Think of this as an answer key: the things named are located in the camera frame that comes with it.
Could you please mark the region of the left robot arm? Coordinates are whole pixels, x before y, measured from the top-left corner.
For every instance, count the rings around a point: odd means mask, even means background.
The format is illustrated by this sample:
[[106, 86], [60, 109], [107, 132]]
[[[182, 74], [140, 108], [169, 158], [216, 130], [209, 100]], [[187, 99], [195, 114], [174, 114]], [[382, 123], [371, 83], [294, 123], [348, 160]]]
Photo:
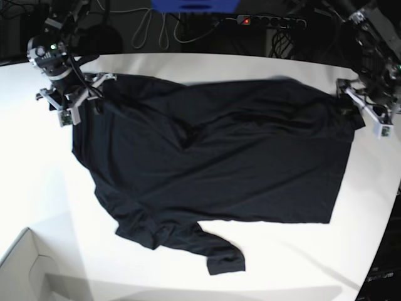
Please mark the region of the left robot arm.
[[318, 57], [358, 74], [365, 95], [379, 106], [400, 104], [400, 1], [308, 1], [328, 13], [332, 29]]

